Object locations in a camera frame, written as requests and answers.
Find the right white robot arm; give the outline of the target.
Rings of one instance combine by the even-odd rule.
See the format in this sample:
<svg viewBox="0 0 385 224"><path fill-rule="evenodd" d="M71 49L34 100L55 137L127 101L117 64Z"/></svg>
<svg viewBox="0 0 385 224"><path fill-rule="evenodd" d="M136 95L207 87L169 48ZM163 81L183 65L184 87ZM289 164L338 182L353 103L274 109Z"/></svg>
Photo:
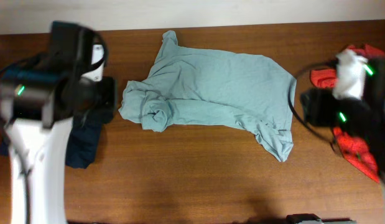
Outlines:
<svg viewBox="0 0 385 224"><path fill-rule="evenodd" d="M336 70L335 87L303 92L302 117L292 103L289 108L298 122L323 141L327 138L314 127L339 127L365 140L378 167L385 203L385 56L366 59L343 53L334 60L308 65L299 75L317 67Z"/></svg>

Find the light teal t-shirt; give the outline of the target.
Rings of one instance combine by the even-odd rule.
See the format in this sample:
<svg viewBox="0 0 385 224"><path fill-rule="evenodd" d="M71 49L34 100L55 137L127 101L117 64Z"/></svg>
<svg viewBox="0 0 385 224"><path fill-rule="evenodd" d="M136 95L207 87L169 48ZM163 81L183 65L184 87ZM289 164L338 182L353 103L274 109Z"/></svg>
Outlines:
<svg viewBox="0 0 385 224"><path fill-rule="evenodd" d="M182 47L170 30L147 78L130 81L119 114L143 129L227 126L251 133L278 161L292 148L295 78L263 55Z"/></svg>

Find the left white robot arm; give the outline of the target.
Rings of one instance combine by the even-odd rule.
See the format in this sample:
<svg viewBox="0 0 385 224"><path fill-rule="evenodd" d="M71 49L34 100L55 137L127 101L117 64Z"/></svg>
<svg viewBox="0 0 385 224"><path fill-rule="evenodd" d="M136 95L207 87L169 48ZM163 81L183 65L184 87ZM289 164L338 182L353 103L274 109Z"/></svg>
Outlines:
<svg viewBox="0 0 385 224"><path fill-rule="evenodd" d="M75 123L110 123L117 83L95 30L55 21L48 49L0 71L0 128L9 140L11 223L65 223L68 140Z"/></svg>

